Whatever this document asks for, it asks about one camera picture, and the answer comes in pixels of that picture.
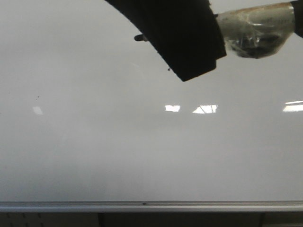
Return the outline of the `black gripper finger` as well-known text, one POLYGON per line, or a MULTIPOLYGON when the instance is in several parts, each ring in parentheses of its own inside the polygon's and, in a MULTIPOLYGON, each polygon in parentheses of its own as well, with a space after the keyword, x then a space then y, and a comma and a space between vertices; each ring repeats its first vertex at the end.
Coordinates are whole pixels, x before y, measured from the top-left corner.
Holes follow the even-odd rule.
POLYGON ((183 82, 216 69, 226 56, 223 34, 207 0, 110 0, 183 82))

